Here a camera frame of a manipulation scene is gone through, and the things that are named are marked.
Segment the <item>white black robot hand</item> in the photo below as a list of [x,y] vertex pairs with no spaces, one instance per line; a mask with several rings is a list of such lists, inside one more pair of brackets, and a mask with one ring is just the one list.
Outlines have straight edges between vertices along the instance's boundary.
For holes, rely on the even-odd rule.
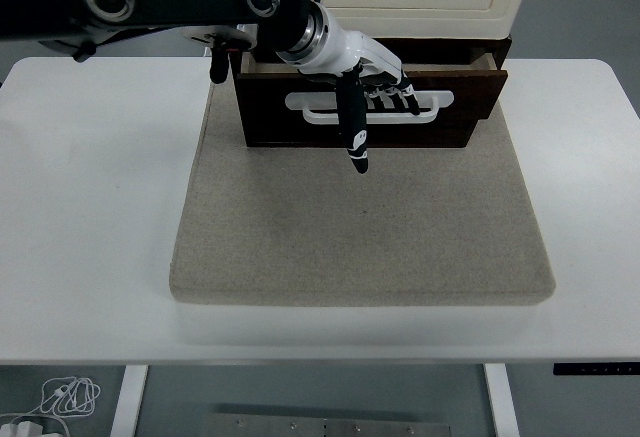
[[343,29],[319,3],[311,6],[298,42],[276,54],[308,79],[333,86],[343,145],[360,174],[369,166],[366,99],[385,94],[397,110],[420,114],[400,58],[373,38]]

